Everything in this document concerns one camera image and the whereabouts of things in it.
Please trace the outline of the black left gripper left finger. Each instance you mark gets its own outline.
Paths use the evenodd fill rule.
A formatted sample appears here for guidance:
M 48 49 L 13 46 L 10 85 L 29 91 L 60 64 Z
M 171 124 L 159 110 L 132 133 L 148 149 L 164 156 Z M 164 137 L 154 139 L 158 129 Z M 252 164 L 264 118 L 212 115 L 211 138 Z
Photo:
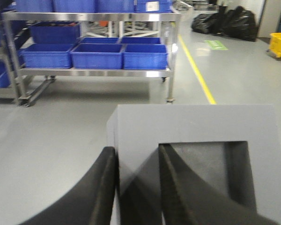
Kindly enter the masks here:
M 104 147 L 85 175 L 51 206 L 24 225 L 109 225 L 118 184 L 118 156 Z

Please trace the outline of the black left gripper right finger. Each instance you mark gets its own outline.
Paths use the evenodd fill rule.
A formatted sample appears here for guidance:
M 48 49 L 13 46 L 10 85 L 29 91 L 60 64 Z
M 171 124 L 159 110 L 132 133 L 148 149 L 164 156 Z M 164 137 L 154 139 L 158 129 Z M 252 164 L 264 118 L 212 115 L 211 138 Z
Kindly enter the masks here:
M 158 147 L 161 207 L 167 225 L 275 225 L 204 181 L 170 144 Z

